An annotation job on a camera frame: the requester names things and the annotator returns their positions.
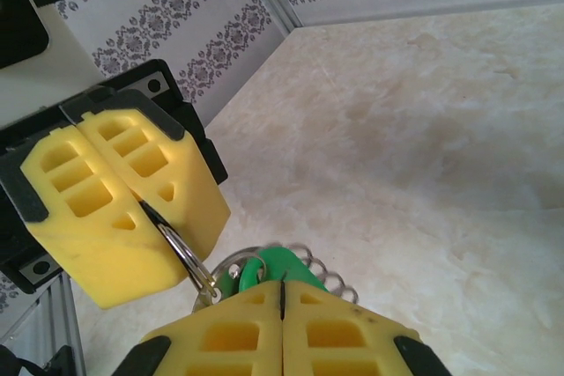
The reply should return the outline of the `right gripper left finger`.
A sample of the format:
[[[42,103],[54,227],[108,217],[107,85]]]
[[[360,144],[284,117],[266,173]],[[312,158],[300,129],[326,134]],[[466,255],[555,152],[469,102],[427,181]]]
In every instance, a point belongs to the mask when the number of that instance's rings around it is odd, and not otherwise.
[[[259,284],[154,329],[114,374],[281,375],[282,286]]]

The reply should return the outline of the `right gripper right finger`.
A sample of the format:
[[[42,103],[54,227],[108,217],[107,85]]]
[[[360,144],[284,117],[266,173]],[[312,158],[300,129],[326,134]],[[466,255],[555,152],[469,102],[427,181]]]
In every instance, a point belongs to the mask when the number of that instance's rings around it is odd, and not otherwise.
[[[419,333],[303,282],[282,284],[284,375],[449,375]]]

